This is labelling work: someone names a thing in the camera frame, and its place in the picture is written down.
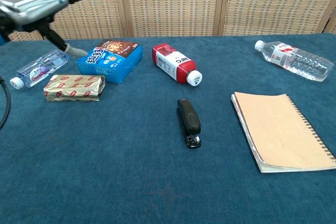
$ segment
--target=black stapler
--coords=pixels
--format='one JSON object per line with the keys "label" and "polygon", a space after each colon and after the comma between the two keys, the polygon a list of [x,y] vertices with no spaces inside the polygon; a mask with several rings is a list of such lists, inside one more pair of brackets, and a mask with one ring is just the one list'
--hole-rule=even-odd
{"label": "black stapler", "polygon": [[198,135],[201,132],[201,123],[188,99],[180,99],[177,101],[177,113],[179,114],[187,147],[200,147],[202,142]]}

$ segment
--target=blue table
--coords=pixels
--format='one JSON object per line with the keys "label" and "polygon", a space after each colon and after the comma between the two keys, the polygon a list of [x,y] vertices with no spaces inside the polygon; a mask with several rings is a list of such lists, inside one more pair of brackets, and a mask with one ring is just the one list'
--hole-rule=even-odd
{"label": "blue table", "polygon": [[[283,41],[336,62],[336,36],[125,38],[143,59],[99,102],[47,102],[48,80],[15,90],[0,131],[1,223],[333,223],[336,170],[261,174],[230,101],[234,91],[291,96],[336,154],[336,70],[314,82],[263,60],[257,40]],[[89,50],[101,40],[72,40]],[[193,58],[197,87],[152,63],[167,42]],[[54,49],[48,41],[0,48],[0,74]],[[75,58],[58,74],[78,74]],[[197,111],[202,147],[186,147],[177,99]],[[4,95],[0,92],[0,115]]]}

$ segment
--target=large water bottle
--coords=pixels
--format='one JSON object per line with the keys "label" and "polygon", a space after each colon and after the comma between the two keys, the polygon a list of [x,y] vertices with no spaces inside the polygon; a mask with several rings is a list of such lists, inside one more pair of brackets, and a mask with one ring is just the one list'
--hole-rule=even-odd
{"label": "large water bottle", "polygon": [[24,86],[30,88],[62,67],[68,60],[65,52],[56,49],[17,70],[16,77],[12,78],[10,83],[16,89]]}
{"label": "large water bottle", "polygon": [[259,40],[254,47],[262,52],[267,61],[309,80],[323,81],[334,66],[331,61],[323,57],[279,41],[264,43]]}

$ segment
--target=gold foil wrapper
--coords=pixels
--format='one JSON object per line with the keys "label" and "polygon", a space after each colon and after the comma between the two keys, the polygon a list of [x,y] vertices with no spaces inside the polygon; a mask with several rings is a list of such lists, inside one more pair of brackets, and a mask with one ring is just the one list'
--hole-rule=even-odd
{"label": "gold foil wrapper", "polygon": [[47,101],[99,101],[104,76],[56,74],[43,88]]}

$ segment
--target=notebook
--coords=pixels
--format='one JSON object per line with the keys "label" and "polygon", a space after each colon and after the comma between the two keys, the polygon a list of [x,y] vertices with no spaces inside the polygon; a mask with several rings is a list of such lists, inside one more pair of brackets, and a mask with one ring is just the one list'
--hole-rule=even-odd
{"label": "notebook", "polygon": [[231,100],[262,173],[336,168],[336,158],[286,94],[235,92]]}

